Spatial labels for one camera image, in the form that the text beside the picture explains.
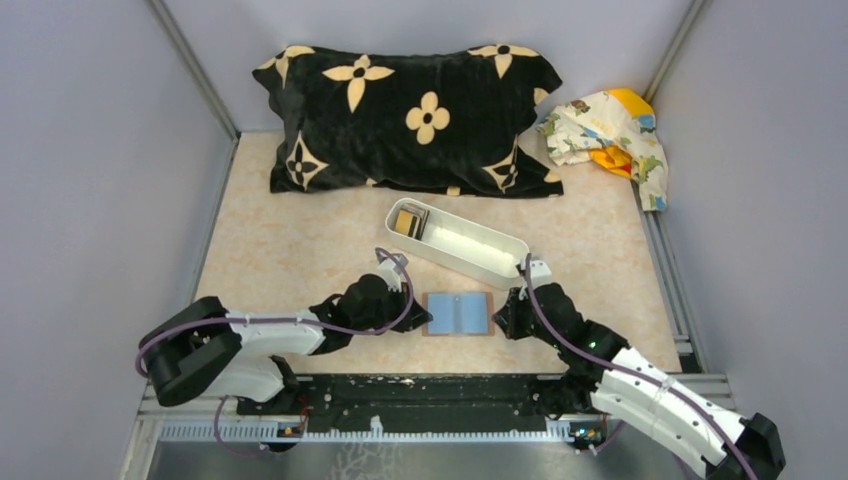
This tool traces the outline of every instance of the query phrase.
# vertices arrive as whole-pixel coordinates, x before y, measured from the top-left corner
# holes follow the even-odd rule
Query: gray floor
[[[255,448],[254,445],[234,447]],[[148,480],[683,479],[674,458],[628,427],[598,457],[563,444],[308,444],[245,459],[214,443],[160,443]]]

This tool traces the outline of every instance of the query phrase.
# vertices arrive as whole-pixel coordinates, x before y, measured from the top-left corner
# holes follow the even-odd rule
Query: white tray
[[[430,211],[421,240],[394,231],[398,212],[404,203]],[[402,198],[395,203],[386,216],[386,230],[396,247],[501,290],[521,284],[515,266],[524,261],[530,252],[530,247],[523,240],[411,198]]]

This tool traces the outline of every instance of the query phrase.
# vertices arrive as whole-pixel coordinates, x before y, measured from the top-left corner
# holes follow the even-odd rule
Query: pillow
[[[529,48],[384,56],[289,46],[253,76],[285,126],[271,192],[562,194],[559,177],[517,146],[535,106],[562,84]]]

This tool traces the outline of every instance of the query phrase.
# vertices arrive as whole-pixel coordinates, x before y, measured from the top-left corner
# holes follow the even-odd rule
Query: white wall
[[[278,130],[250,72],[288,44],[383,54],[490,42],[537,49],[564,84],[547,102],[647,88],[686,0],[166,0],[240,130]]]
[[[664,214],[710,365],[845,478],[848,3],[714,2],[656,98]]]
[[[0,468],[111,479],[229,141],[142,1],[0,3]]]

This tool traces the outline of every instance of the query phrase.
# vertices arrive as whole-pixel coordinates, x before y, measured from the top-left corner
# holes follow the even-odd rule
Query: marble-patterned surface
[[[245,133],[200,281],[198,297],[217,295],[241,311],[286,312],[342,293],[372,272],[374,247],[392,250],[383,222],[412,197],[523,239],[552,268],[584,316],[627,338],[660,368],[679,371],[671,329],[633,191],[593,164],[558,169],[565,196],[539,200],[447,197],[357,188],[302,195],[268,192],[282,133]],[[522,138],[531,153],[535,135]],[[494,291],[409,255],[416,296]],[[426,337],[421,331],[355,337],[328,355],[289,355],[298,373],[553,373],[564,364],[536,339]]]

